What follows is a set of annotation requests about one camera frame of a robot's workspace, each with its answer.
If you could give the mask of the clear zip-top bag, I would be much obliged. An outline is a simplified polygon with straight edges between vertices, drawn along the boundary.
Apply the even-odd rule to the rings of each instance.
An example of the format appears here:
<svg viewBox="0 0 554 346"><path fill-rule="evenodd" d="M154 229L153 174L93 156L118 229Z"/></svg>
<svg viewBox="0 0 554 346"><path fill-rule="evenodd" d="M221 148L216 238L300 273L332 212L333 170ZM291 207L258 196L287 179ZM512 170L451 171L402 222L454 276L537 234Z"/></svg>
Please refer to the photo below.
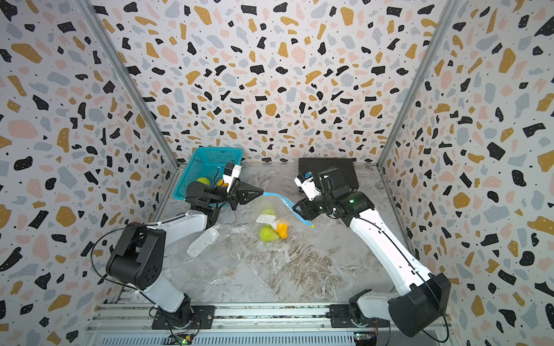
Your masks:
<svg viewBox="0 0 554 346"><path fill-rule="evenodd" d="M276 222L270 225L275 231L279 223L286 223L289 226L288 239L302 229L314 229L315 225L312 222L311 223L313 224L313 226L307 226L294 215L294 213L292 212L293 205L294 203L285 196L276 193L264 193L261 197L254 200L254 207L250 215L249 223L250 233L256 236L257 239L261 241L259 237L259 231L263 226L265 226L265 224L256 223L255 220L266 209L274 209L276 212ZM275 242L283 242L288 239L280 239Z"/></svg>
<svg viewBox="0 0 554 346"><path fill-rule="evenodd" d="M164 274L173 282L200 278L213 283L232 277L240 267L237 213L226 209L216 226L171 244L164 256Z"/></svg>

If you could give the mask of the green pear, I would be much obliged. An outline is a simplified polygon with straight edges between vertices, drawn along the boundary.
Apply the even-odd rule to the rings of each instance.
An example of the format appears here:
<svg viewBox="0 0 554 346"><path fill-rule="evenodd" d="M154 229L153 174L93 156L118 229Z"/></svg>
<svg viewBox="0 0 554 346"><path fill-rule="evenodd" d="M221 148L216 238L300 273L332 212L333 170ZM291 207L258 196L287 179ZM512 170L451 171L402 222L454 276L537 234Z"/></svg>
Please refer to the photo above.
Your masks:
<svg viewBox="0 0 554 346"><path fill-rule="evenodd" d="M203 183L205 185L210 185L211 184L210 180L208 178L205 178L205 177L198 178L197 181L200 182L200 183Z"/></svg>
<svg viewBox="0 0 554 346"><path fill-rule="evenodd" d="M277 231L270 225L265 225L260 229L259 237L262 242L275 242L281 239Z"/></svg>

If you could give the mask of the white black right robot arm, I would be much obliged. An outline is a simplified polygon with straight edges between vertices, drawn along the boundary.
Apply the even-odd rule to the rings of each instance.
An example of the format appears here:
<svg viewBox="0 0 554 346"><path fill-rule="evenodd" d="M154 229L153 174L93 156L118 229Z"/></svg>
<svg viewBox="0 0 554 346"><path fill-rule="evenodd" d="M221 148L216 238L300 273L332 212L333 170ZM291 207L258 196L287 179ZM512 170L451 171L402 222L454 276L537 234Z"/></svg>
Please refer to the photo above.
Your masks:
<svg viewBox="0 0 554 346"><path fill-rule="evenodd" d="M449 279L433 274L408 251L374 203L350 187L343 170L332 167L317 176L304 171L294 181L306 197L293 206L293 212L306 221L321 215L341 220L368 246L392 279L392 293L365 290L350 298L349 314L354 324L388 320L404 335L414 337L446 317Z"/></svg>

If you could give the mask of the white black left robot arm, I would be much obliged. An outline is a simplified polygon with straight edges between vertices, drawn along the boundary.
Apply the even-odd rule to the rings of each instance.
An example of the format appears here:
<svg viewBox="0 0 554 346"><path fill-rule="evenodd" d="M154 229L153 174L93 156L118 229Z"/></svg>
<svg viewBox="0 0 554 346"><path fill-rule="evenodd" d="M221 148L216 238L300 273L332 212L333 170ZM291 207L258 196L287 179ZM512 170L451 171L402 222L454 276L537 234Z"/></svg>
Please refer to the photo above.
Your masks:
<svg viewBox="0 0 554 346"><path fill-rule="evenodd" d="M214 226L224 204L233 210L261 197L263 189L236 180L227 187L194 181L186 191L190 210L154 226L130 223L122 232L106 265L106 273L137 289L157 307L170 327L188 327L193 321L190 297L162 274L165 248Z"/></svg>

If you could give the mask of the black ribbed carrying case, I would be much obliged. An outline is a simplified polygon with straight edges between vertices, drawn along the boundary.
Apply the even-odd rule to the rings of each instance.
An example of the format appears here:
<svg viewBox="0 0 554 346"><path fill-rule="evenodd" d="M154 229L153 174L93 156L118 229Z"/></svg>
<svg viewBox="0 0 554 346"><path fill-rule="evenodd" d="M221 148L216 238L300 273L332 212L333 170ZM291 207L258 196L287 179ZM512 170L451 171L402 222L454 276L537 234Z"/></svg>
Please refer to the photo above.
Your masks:
<svg viewBox="0 0 554 346"><path fill-rule="evenodd" d="M299 159L299 173L311 172L317 189L321 189L318 175L330 168L338 168L343 172L346 182L352 190L359 189L359 181L354 168L354 160L340 158L301 158Z"/></svg>

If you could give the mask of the teal plastic basket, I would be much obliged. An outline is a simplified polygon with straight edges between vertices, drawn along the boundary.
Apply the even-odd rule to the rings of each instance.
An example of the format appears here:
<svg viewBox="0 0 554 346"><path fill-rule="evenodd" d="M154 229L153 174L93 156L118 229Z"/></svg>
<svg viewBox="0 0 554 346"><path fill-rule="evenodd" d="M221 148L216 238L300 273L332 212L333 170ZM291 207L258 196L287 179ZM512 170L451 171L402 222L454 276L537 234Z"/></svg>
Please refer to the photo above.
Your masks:
<svg viewBox="0 0 554 346"><path fill-rule="evenodd" d="M175 187L173 197L185 200L186 190L190 183L206 178L211 185L222 179L226 164L240 164L243 150L230 147L202 147L196 149L190 161L186 164L183 174Z"/></svg>

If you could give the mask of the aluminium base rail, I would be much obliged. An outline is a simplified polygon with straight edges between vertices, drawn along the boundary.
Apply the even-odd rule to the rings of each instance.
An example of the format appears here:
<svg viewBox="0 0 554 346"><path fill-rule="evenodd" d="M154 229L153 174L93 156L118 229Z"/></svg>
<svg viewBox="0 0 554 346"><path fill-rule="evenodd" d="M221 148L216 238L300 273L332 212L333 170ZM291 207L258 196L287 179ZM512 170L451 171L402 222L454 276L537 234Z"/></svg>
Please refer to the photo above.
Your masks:
<svg viewBox="0 0 554 346"><path fill-rule="evenodd" d="M169 325L148 304L103 304L85 330L86 345L456 345L437 321L414 337L393 322L355 325L346 304L194 304L192 321Z"/></svg>

